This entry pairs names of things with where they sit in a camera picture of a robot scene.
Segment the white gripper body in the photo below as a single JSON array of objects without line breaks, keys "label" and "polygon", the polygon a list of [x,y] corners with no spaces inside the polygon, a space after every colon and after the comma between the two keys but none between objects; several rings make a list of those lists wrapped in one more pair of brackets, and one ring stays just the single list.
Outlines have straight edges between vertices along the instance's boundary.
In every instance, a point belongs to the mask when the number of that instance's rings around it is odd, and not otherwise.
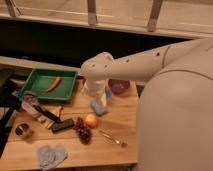
[{"label": "white gripper body", "polygon": [[105,80],[94,81],[89,79],[84,82],[82,89],[85,94],[98,100],[103,107],[107,105],[105,90]]}]

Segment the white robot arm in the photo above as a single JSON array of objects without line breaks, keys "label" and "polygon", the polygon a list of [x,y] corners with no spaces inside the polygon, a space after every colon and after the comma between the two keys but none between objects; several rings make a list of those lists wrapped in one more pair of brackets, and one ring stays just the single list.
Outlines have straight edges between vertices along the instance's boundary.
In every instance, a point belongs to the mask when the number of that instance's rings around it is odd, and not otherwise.
[{"label": "white robot arm", "polygon": [[213,171],[213,38],[114,59],[101,53],[81,66],[96,80],[141,81],[137,171]]}]

